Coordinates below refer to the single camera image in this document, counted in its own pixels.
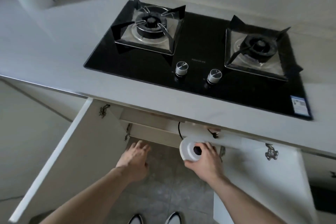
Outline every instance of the person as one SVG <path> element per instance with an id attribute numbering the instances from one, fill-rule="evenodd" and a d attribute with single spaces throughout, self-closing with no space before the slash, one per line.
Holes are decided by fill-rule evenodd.
<path id="1" fill-rule="evenodd" d="M 200 179 L 217 193 L 234 224 L 285 224 L 285 222 L 232 184 L 223 174 L 222 163 L 210 143 L 196 143 L 202 150 L 196 162 L 185 161 Z M 115 168 L 94 184 L 56 209 L 41 224 L 103 223 L 111 207 L 128 184 L 140 181 L 148 174 L 147 154 L 150 146 L 143 141 L 133 143 Z M 129 224 L 142 224 L 136 214 Z M 181 224 L 178 212 L 172 213 L 165 224 Z"/>

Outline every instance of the person's left hand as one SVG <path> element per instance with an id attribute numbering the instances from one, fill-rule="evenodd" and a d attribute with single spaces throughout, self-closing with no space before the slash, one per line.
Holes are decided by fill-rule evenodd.
<path id="1" fill-rule="evenodd" d="M 143 141 L 133 143 L 120 157 L 116 167 L 124 167 L 130 177 L 130 182 L 140 181 L 148 174 L 146 163 L 147 153 L 151 147 Z"/>

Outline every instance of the gas stove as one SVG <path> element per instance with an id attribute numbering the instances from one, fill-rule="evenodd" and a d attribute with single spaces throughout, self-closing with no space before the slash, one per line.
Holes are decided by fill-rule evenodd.
<path id="1" fill-rule="evenodd" d="M 84 67 L 312 120 L 288 29 L 130 0 Z"/>

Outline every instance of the white shoe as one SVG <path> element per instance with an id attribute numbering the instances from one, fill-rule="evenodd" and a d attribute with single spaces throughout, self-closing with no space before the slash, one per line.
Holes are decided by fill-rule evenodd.
<path id="1" fill-rule="evenodd" d="M 142 221 L 141 215 L 136 214 L 131 218 L 128 224 L 144 224 L 144 222 Z"/>
<path id="2" fill-rule="evenodd" d="M 178 212 L 172 213 L 165 224 L 182 224 L 181 216 Z"/>

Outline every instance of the forearm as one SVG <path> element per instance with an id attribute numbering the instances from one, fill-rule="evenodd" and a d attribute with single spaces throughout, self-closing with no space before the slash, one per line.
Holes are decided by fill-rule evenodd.
<path id="1" fill-rule="evenodd" d="M 114 168 L 59 207 L 41 224 L 102 223 L 129 182 L 126 168 Z"/>
<path id="2" fill-rule="evenodd" d="M 217 193 L 235 224 L 285 224 L 225 177 L 218 178 L 209 185 Z"/>

